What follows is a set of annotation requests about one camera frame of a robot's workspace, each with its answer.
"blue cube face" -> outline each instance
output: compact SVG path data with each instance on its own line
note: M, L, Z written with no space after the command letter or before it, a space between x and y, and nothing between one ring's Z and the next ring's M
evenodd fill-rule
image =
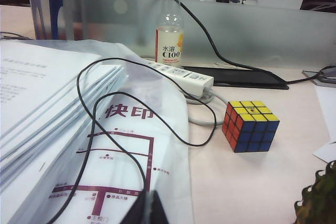
M252 137L251 137L252 142L261 142L262 139L263 139L263 133L261 132L252 133Z
M271 143L272 142L269 142L269 143L261 143L260 144L260 147L259 147L259 151L260 152L267 152L271 146Z
M267 122L257 122L254 128L255 132L264 132L266 131Z
M272 142L275 132L265 132L263 142Z
M250 132L241 132L238 138L238 142L248 142L251 138Z
M260 145L260 143L250 142L248 144L247 151L248 152L257 152L259 150L259 145Z
M237 143L235 152L246 152L247 149L247 143Z
M279 125L279 121L277 122L268 122L266 131L276 131Z
M255 122L244 122L243 127L241 128L242 132L251 132L254 129Z

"plastic bottle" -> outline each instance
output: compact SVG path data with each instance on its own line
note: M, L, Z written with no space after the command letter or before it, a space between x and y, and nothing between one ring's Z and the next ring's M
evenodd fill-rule
M183 20L180 0L163 0L156 27L155 61L180 67L183 44Z

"bottle label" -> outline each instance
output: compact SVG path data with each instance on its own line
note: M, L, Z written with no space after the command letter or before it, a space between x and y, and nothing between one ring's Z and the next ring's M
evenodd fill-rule
M179 67L182 56L183 31L165 32L156 29L155 61Z

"rubik's cube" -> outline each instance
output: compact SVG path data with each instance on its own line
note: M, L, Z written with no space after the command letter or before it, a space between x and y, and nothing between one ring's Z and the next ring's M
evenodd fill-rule
M260 101L230 101L222 131L234 152L266 152L279 122Z

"white desk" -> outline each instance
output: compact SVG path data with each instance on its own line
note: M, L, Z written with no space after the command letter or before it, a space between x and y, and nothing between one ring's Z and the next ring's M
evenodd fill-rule
M1 6L1 30L35 38L27 7ZM302 78L302 70L271 69L286 80ZM289 90L214 87L228 100L261 100L280 119L269 152L234 153L221 127L205 147L190 149L195 224L293 223L294 202L314 173L326 163L312 155L329 140L315 86L293 84ZM225 107L211 106L222 118ZM189 105L194 118L211 120L204 106ZM190 124L190 141L207 139L210 128Z

